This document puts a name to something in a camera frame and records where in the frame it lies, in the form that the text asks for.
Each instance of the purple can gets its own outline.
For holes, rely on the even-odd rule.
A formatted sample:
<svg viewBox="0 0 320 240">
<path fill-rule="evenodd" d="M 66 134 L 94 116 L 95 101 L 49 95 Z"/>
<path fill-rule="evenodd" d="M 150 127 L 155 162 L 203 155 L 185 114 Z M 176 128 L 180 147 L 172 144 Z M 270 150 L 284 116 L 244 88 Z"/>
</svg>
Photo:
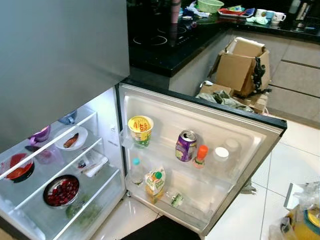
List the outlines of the purple can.
<svg viewBox="0 0 320 240">
<path fill-rule="evenodd" d="M 182 162 L 188 162 L 193 158 L 196 150 L 196 134 L 191 130 L 183 130 L 175 145 L 175 156 Z"/>
</svg>

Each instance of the cherries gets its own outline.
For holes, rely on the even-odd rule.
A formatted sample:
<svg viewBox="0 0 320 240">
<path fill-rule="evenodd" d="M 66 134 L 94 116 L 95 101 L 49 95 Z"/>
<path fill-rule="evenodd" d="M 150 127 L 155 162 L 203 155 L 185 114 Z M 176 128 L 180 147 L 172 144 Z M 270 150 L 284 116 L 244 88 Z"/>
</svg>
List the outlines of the cherries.
<svg viewBox="0 0 320 240">
<path fill-rule="evenodd" d="M 78 190 L 79 182 L 76 179 L 66 179 L 48 193 L 46 202 L 53 207 L 67 204 L 74 199 Z"/>
</svg>

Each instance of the open refrigerator door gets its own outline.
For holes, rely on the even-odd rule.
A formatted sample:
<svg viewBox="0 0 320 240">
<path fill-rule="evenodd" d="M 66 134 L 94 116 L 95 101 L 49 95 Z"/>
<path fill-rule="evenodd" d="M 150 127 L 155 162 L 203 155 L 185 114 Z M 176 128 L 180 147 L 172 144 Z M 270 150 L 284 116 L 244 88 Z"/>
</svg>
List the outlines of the open refrigerator door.
<svg viewBox="0 0 320 240">
<path fill-rule="evenodd" d="M 126 82 L 130 85 L 119 85 L 123 124 L 120 139 L 125 147 L 128 171 L 126 188 L 148 207 L 196 233 L 207 235 L 279 140 L 286 123 L 197 102 L 175 92 L 147 90 L 131 80 Z M 135 116 L 152 120 L 147 144 L 132 137 L 128 121 Z M 193 160 L 177 158 L 176 143 L 184 130 L 195 133 L 197 146 L 208 148 L 201 168 L 195 167 Z M 237 153 L 220 161 L 214 152 L 230 140 L 237 144 Z M 134 159 L 139 159 L 144 173 L 140 184 L 131 176 Z M 150 176 L 155 186 L 161 179 L 164 181 L 157 194 L 150 191 L 153 183 L 148 180 Z"/>
</svg>

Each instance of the white bottle cap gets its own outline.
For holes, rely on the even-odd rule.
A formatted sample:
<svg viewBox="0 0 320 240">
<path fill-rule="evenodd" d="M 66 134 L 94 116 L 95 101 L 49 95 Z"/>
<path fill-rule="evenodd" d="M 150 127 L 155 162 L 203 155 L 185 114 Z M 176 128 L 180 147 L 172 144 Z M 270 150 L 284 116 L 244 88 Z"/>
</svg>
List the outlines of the white bottle cap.
<svg viewBox="0 0 320 240">
<path fill-rule="evenodd" d="M 232 153 L 239 150 L 240 147 L 240 144 L 233 138 L 228 138 L 227 140 L 225 140 L 224 145 Z"/>
<path fill-rule="evenodd" d="M 224 147 L 217 147 L 213 151 L 213 157 L 215 160 L 218 160 L 220 162 L 224 162 L 228 159 L 229 157 L 229 151 L 225 149 Z"/>
</svg>

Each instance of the bowl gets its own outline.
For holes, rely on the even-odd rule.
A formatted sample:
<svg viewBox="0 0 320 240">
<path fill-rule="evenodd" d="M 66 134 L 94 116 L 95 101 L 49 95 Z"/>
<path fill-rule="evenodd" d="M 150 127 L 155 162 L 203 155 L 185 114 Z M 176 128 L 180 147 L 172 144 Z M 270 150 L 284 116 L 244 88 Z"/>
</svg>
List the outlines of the bowl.
<svg viewBox="0 0 320 240">
<path fill-rule="evenodd" d="M 64 125 L 71 125 L 74 124 L 77 117 L 77 110 L 73 110 L 72 112 L 69 112 L 62 118 L 60 118 L 58 121 L 60 123 L 63 123 Z"/>
<path fill-rule="evenodd" d="M 41 131 L 34 133 L 32 136 L 28 137 L 30 145 L 35 145 L 37 143 L 42 143 L 49 138 L 51 127 L 50 125 L 44 127 Z"/>
<path fill-rule="evenodd" d="M 28 156 L 27 153 L 18 153 L 13 155 L 10 159 L 4 161 L 0 165 L 0 174 L 6 172 L 10 168 L 14 167 L 18 163 L 20 163 L 23 159 Z M 20 183 L 31 176 L 31 174 L 35 170 L 35 163 L 33 159 L 28 160 L 26 163 L 18 167 L 16 170 L 10 172 L 6 179 L 10 179 L 14 183 Z"/>
<path fill-rule="evenodd" d="M 72 127 L 65 127 L 63 129 L 61 129 L 60 131 L 58 131 L 55 134 L 54 138 L 57 138 L 58 136 L 60 136 L 61 134 L 63 134 L 65 131 L 67 131 L 70 128 L 72 128 Z M 69 139 L 73 138 L 76 134 L 78 134 L 78 137 L 77 137 L 76 141 L 70 147 L 64 147 L 64 144 Z M 85 144 L 87 137 L 88 137 L 87 129 L 85 129 L 82 126 L 78 126 L 76 129 L 72 130 L 67 135 L 65 135 L 64 137 L 62 137 L 58 141 L 56 141 L 54 143 L 54 145 L 58 149 L 61 149 L 61 150 L 64 150 L 64 151 L 74 151 L 74 150 L 77 150 L 77 149 L 81 148 Z"/>
<path fill-rule="evenodd" d="M 80 183 L 75 176 L 58 176 L 45 187 L 43 200 L 52 208 L 64 208 L 76 200 L 79 189 Z"/>
<path fill-rule="evenodd" d="M 205 13 L 216 13 L 218 9 L 220 9 L 223 5 L 225 5 L 222 1 L 218 0 L 198 0 L 198 8 L 201 12 Z"/>
</svg>

